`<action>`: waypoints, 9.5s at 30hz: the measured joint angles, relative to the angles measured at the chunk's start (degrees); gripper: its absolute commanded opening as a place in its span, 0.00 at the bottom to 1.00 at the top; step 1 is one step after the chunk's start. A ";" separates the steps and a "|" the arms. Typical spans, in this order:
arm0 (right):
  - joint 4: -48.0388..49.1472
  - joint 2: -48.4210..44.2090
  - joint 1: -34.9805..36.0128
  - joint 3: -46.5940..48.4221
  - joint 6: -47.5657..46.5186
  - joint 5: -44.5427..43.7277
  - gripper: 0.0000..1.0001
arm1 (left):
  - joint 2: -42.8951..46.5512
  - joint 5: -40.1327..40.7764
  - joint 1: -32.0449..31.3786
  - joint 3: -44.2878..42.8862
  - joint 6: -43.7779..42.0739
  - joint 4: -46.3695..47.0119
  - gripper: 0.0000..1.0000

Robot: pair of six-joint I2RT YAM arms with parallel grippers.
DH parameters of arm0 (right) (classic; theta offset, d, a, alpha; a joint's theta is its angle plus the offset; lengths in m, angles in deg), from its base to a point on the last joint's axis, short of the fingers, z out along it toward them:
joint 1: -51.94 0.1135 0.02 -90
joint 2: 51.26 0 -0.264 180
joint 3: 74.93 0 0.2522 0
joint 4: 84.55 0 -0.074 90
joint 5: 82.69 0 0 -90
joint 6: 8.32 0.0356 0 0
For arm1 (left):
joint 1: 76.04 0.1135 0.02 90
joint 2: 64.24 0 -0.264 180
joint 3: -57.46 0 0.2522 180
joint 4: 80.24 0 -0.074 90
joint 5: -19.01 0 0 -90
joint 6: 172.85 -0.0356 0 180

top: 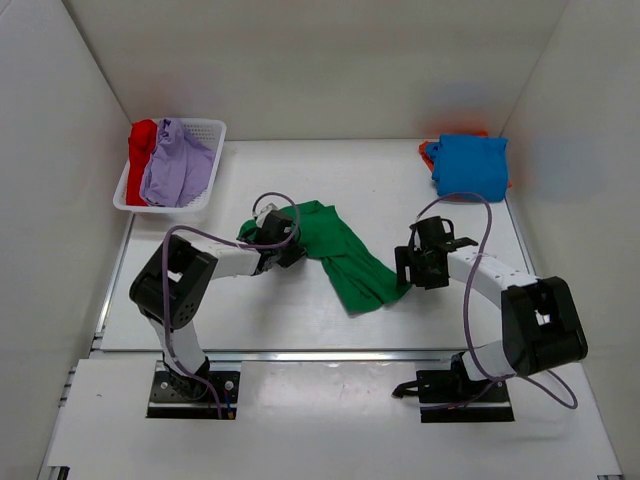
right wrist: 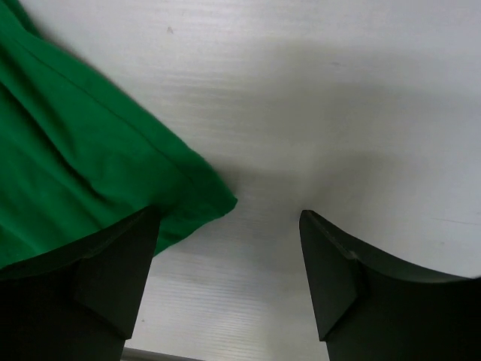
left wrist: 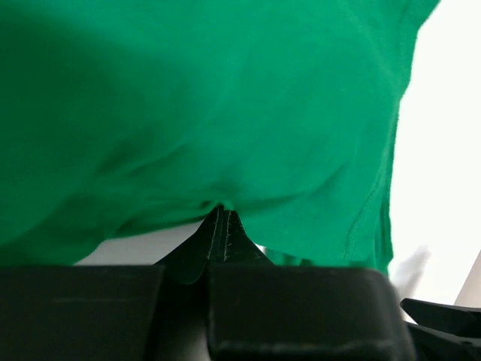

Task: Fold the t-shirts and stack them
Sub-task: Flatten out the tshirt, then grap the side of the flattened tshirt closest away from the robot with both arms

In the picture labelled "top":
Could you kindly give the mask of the green t shirt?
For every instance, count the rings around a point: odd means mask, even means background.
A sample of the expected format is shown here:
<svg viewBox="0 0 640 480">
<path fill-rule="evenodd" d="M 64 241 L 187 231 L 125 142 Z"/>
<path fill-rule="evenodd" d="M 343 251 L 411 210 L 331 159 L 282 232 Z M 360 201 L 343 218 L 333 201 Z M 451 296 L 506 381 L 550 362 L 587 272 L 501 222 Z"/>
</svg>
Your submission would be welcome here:
<svg viewBox="0 0 640 480">
<path fill-rule="evenodd" d="M 319 261 L 349 315 L 393 304 L 410 290 L 397 283 L 396 273 L 369 252 L 333 205 L 312 200 L 282 212 L 299 218 L 300 228 L 280 265 L 286 268 L 303 258 Z"/>
</svg>

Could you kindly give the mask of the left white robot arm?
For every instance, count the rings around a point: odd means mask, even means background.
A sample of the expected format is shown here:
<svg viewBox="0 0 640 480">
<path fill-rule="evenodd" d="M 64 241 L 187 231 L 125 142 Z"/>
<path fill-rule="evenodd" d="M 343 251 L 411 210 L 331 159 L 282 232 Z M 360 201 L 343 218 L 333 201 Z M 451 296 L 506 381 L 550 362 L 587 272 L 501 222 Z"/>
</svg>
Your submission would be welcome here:
<svg viewBox="0 0 640 480">
<path fill-rule="evenodd" d="M 298 243 L 296 218 L 270 205 L 254 220 L 239 242 L 223 241 L 213 253 L 171 230 L 130 287 L 130 300 L 158 336 L 168 383 L 187 401 L 221 404 L 193 325 L 209 284 L 257 276 L 275 265 L 287 268 L 306 254 Z"/>
</svg>

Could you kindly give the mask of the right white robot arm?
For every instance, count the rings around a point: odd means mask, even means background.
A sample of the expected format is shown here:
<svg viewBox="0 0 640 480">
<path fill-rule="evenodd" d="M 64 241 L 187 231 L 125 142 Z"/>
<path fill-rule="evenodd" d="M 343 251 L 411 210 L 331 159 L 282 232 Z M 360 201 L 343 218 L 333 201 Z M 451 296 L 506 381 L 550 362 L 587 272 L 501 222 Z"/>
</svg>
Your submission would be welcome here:
<svg viewBox="0 0 640 480">
<path fill-rule="evenodd" d="M 508 266 L 484 251 L 485 243 L 455 235 L 452 221 L 440 216 L 410 227 L 406 245 L 394 250 L 397 283 L 424 290 L 451 281 L 463 283 L 466 349 L 454 355 L 445 373 L 449 391 L 471 400 L 484 386 L 583 360 L 588 343 L 567 282 L 539 278 Z M 470 300 L 478 293 L 500 311 L 501 336 L 474 344 Z"/>
</svg>

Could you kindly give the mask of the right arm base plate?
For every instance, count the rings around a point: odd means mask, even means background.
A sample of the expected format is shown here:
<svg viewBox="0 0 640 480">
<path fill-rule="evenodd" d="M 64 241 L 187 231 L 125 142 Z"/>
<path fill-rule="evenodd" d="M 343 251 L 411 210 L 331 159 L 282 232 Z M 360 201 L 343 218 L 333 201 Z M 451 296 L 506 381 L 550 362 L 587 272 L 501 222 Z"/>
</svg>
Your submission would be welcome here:
<svg viewBox="0 0 640 480">
<path fill-rule="evenodd" d="M 412 381 L 395 387 L 396 399 L 417 398 L 423 424 L 508 423 L 515 420 L 507 386 L 469 378 L 461 355 L 445 369 L 421 369 Z"/>
</svg>

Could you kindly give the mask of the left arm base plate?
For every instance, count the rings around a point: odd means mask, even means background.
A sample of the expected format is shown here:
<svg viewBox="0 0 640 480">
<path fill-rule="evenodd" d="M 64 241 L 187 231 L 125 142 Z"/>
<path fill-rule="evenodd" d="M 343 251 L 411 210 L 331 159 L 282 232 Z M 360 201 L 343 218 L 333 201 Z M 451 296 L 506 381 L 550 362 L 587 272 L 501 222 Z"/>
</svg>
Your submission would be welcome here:
<svg viewBox="0 0 640 480">
<path fill-rule="evenodd" d="M 241 379 L 239 363 L 211 363 L 208 382 L 171 372 L 163 362 L 155 366 L 146 417 L 150 419 L 235 420 Z"/>
</svg>

